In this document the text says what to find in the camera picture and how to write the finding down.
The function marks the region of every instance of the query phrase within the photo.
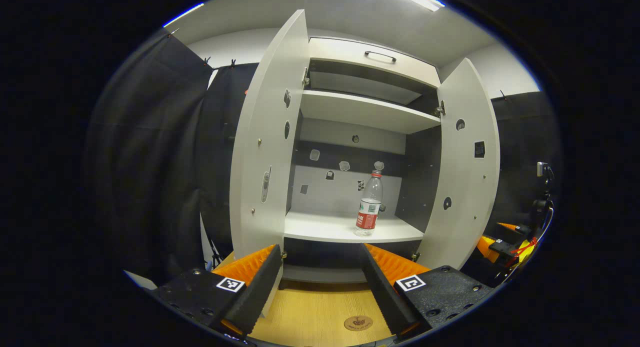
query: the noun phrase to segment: black curtain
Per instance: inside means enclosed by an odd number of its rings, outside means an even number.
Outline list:
[[[162,28],[112,76],[87,132],[96,228],[124,270],[158,285],[204,263],[194,143],[212,71]]]
[[[560,130],[544,92],[512,94],[491,103],[500,135],[500,178],[487,230],[495,222],[529,222],[533,201],[541,199],[545,190],[545,179],[536,176],[538,161],[553,168],[551,197],[556,202],[563,175]]]
[[[206,235],[223,258],[233,251],[229,182],[234,139],[245,91],[257,67],[258,63],[248,63],[218,69],[206,90],[196,131],[199,210]]]

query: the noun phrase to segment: cabinet door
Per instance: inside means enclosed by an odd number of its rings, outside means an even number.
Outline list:
[[[468,58],[438,88],[442,149],[438,189],[418,252],[428,268],[460,269],[478,244],[496,199],[500,143],[494,108]]]
[[[229,186],[236,259],[275,243],[283,249],[291,156],[308,66],[307,22],[299,9],[267,47],[242,104]]]

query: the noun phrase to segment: orange part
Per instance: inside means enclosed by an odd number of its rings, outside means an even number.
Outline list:
[[[430,271],[429,268],[402,256],[398,256],[395,253],[391,253],[390,251],[385,251],[369,243],[365,243],[364,245],[371,256],[373,256],[375,263],[380,267],[380,270],[391,286],[399,279]]]
[[[218,276],[244,281],[249,286],[274,247],[275,244],[272,244],[211,272]]]
[[[508,229],[512,230],[512,231],[516,231],[516,226],[515,224],[509,224],[509,223],[498,223],[500,226],[505,226]]]
[[[234,326],[233,323],[229,322],[226,319],[220,320],[220,324],[222,324],[222,326],[225,326],[227,329],[230,329],[234,333],[237,333],[238,335],[242,335],[243,334],[242,331],[240,331],[240,328]]]
[[[494,240],[493,238],[489,238],[483,235],[482,237],[480,237],[480,240],[478,240],[477,244],[478,250],[480,251],[482,256],[491,261],[491,263],[496,263],[496,260],[498,260],[498,256],[500,256],[500,253],[489,249],[489,246],[491,246],[494,242],[496,242],[496,240]]]
[[[419,325],[420,325],[420,322],[416,322],[416,323],[410,325],[409,327],[403,329],[402,332],[400,332],[400,336],[402,336],[403,334],[408,333],[409,331],[413,330],[414,328],[418,327]]]

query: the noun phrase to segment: cabinet shelf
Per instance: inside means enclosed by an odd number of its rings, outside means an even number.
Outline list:
[[[388,243],[423,239],[423,233],[395,215],[379,215],[375,231],[367,237],[354,234],[357,213],[304,213],[290,210],[284,236],[298,240],[334,243]]]
[[[344,122],[411,135],[441,124],[438,117],[373,98],[306,89],[300,103],[302,116]]]

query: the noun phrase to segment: ceiling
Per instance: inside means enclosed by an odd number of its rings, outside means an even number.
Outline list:
[[[329,30],[409,53],[441,67],[498,41],[448,7],[410,0],[210,0],[167,26],[185,45],[227,33],[280,28],[304,9],[309,29]]]

